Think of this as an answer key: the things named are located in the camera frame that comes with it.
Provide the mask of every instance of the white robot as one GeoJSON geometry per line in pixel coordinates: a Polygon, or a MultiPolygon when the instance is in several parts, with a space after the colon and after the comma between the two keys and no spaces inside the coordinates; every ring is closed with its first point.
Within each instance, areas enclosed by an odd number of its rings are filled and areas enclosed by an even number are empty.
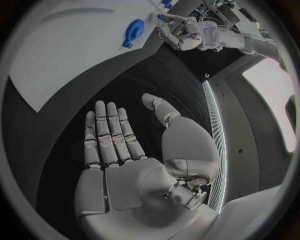
{"type": "Polygon", "coordinates": [[[279,53],[274,43],[258,39],[251,34],[235,33],[228,27],[218,26],[214,21],[197,22],[195,17],[182,17],[168,13],[156,15],[156,27],[159,35],[172,48],[186,51],[194,48],[205,51],[236,48],[246,54],[259,54],[280,62],[279,53]],[[183,33],[173,35],[170,27],[182,24],[183,33]]]}
{"type": "Polygon", "coordinates": [[[216,216],[200,189],[219,173],[214,140],[162,98],[145,93],[142,102],[166,128],[163,163],[145,155],[124,108],[98,101],[86,115],[75,213],[91,239],[170,239],[198,218],[208,228],[216,216]]]}

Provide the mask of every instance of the dark floor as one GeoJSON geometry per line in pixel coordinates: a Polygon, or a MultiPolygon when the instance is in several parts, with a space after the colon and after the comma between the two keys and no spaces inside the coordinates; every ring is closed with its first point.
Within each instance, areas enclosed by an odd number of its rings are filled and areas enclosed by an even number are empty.
{"type": "MultiPolygon", "coordinates": [[[[199,64],[198,75],[205,72],[199,64]]],[[[112,101],[117,107],[124,107],[146,155],[162,160],[161,136],[164,128],[143,106],[143,93],[163,97],[183,116],[195,120],[211,133],[201,80],[168,47],[161,47],[155,55],[109,83],[78,112],[61,134],[40,179],[37,210],[70,239],[85,239],[75,220],[73,201],[79,175],[84,169],[85,117],[88,111],[94,110],[97,100],[112,101]]]]}

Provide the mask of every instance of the humanoid robot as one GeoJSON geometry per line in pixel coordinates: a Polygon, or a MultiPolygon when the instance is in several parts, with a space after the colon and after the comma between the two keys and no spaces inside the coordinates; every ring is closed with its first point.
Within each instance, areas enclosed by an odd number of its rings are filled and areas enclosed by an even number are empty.
{"type": "Polygon", "coordinates": [[[214,140],[162,98],[145,93],[142,102],[166,128],[163,163],[145,155],[124,108],[98,101],[86,115],[75,213],[91,239],[170,239],[195,219],[208,229],[216,217],[200,189],[219,173],[214,140]]]}
{"type": "Polygon", "coordinates": [[[273,42],[258,39],[251,34],[235,33],[228,27],[218,26],[214,21],[197,22],[195,17],[182,17],[168,13],[156,15],[159,35],[172,48],[186,51],[194,48],[205,51],[236,48],[242,53],[259,54],[280,62],[279,53],[273,42]],[[170,27],[182,24],[183,33],[172,34],[170,27]]]}

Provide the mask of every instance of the white panel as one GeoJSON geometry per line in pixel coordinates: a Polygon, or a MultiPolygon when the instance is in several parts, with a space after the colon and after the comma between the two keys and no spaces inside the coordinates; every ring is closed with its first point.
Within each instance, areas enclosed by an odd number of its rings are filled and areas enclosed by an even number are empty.
{"type": "Polygon", "coordinates": [[[142,48],[156,26],[154,13],[160,11],[168,11],[161,0],[64,1],[28,36],[9,75],[25,101],[38,112],[79,74],[142,48]],[[136,19],[145,22],[145,31],[128,49],[122,43],[127,27],[136,19]]]}
{"type": "Polygon", "coordinates": [[[290,75],[280,68],[278,62],[266,58],[245,71],[243,76],[269,106],[278,123],[285,148],[292,153],[296,147],[296,136],[286,113],[286,104],[295,94],[290,75]]]}

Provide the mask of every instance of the black floor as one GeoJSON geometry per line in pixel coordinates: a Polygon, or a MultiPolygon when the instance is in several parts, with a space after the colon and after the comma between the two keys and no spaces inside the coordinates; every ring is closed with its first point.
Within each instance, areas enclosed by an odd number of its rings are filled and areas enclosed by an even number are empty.
{"type": "MultiPolygon", "coordinates": [[[[198,72],[206,70],[199,64],[198,72]]],[[[74,214],[74,193],[84,169],[86,113],[97,100],[115,102],[127,110],[137,139],[149,157],[162,160],[161,136],[164,128],[141,101],[143,93],[169,101],[181,114],[211,133],[207,103],[198,79],[167,47],[123,73],[98,92],[73,118],[48,157],[40,179],[37,210],[54,228],[70,239],[85,239],[74,214]]]]}

